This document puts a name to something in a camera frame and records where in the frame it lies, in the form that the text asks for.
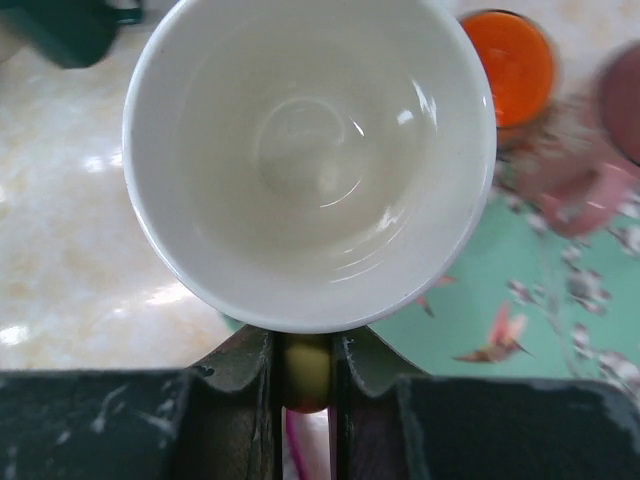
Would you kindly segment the yellow mug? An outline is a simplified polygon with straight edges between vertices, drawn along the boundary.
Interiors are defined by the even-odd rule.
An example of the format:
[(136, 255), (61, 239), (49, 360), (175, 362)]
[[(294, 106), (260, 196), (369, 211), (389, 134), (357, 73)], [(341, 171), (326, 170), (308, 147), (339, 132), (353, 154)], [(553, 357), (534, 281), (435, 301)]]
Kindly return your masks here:
[(198, 298), (285, 336), (286, 404), (325, 408), (323, 336), (431, 288), (486, 204), (496, 124), (438, 1), (181, 1), (134, 69), (123, 166)]

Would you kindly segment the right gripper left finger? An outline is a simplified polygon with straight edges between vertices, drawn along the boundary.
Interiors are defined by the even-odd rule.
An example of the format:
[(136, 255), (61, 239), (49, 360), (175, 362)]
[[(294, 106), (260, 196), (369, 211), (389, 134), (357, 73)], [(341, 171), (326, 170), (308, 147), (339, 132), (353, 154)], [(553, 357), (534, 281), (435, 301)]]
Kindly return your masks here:
[(7, 370), (5, 479), (278, 479), (279, 334), (244, 327), (188, 367)]

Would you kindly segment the dark teal mug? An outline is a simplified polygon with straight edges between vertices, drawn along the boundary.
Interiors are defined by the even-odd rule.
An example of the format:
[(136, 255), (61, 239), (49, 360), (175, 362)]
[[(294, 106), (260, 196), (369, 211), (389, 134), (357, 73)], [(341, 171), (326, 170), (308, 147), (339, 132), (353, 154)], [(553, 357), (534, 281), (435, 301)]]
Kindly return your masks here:
[(101, 61), (125, 25), (140, 24), (144, 3), (121, 8), (104, 0), (14, 0), (1, 3), (1, 19), (30, 46), (64, 69)]

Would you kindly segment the orange mug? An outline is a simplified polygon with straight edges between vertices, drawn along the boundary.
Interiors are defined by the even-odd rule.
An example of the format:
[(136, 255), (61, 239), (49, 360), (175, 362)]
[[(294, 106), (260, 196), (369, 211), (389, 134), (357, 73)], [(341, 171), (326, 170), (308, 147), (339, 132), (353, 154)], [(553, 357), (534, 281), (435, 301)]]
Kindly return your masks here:
[(460, 23), (489, 81), (497, 145), (508, 148), (530, 133), (551, 103), (554, 49), (535, 22), (511, 11), (478, 10)]

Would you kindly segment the pink floral mug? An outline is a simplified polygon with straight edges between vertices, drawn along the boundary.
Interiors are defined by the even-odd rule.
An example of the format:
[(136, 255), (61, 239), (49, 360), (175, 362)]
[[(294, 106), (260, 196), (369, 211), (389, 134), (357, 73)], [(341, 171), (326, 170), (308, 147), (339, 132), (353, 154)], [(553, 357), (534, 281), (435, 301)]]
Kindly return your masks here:
[(639, 44), (619, 48), (506, 153), (502, 186), (564, 237), (603, 227), (639, 182)]

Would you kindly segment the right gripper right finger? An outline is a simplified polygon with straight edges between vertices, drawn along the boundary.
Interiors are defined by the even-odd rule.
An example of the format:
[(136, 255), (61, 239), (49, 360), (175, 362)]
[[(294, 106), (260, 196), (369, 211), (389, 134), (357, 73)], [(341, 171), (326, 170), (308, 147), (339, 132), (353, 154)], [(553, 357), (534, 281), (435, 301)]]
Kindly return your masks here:
[(610, 385), (432, 376), (365, 327), (331, 348), (336, 479), (639, 475), (639, 412)]

